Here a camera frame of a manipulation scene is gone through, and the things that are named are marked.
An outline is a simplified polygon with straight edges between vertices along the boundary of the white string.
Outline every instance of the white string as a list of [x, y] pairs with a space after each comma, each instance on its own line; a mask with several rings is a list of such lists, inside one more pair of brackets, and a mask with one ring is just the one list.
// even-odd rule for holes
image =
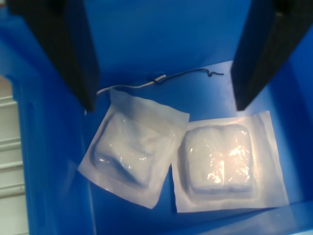
[[[166, 77], [166, 75], [162, 75], [162, 76], [158, 77], [157, 79], [155, 79], [155, 81], [158, 81], [158, 80], [160, 80], [162, 78], [165, 78], [165, 77]], [[148, 83], [140, 85], [140, 86], [114, 85], [114, 86], [106, 87], [106, 88], [103, 88], [103, 89], [99, 90], [97, 92], [97, 94], [100, 94], [102, 92], [105, 92], [105, 91], [107, 91], [109, 89], [116, 88], [116, 87], [127, 87], [127, 88], [135, 88], [135, 89], [137, 89], [137, 88], [146, 87], [146, 86], [149, 86], [149, 85], [152, 85], [152, 84], [154, 84], [154, 81], [148, 82]]]

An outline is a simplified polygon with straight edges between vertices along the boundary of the sterile pouch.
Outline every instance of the sterile pouch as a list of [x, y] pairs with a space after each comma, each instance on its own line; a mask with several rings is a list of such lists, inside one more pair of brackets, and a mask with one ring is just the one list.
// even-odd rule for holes
[[172, 173], [178, 212], [289, 203], [269, 112], [190, 122]]
[[153, 208], [189, 114], [113, 89], [110, 99], [78, 170], [105, 190]]

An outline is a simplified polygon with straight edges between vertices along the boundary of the blue surface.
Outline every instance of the blue surface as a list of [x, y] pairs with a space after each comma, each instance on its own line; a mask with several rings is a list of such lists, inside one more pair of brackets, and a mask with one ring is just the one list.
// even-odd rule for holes
[[[124, 90], [188, 112], [191, 121], [270, 110], [290, 202], [302, 202], [287, 207], [296, 217], [295, 226], [278, 223], [274, 231], [309, 229], [313, 30], [253, 103], [238, 113], [228, 61], [234, 57], [249, 4], [249, 0], [87, 0], [102, 71], [100, 88], [142, 84], [148, 78], [207, 65], [211, 71], [224, 72], [212, 77], [195, 72], [163, 85]], [[171, 168], [153, 210], [89, 183], [76, 168], [110, 105], [108, 93], [99, 95], [96, 112], [84, 116], [23, 20], [10, 16], [6, 8], [0, 9], [0, 53], [0, 73], [12, 81], [19, 107], [30, 234], [155, 234], [177, 229], [196, 234], [272, 214], [269, 209], [177, 214]]]

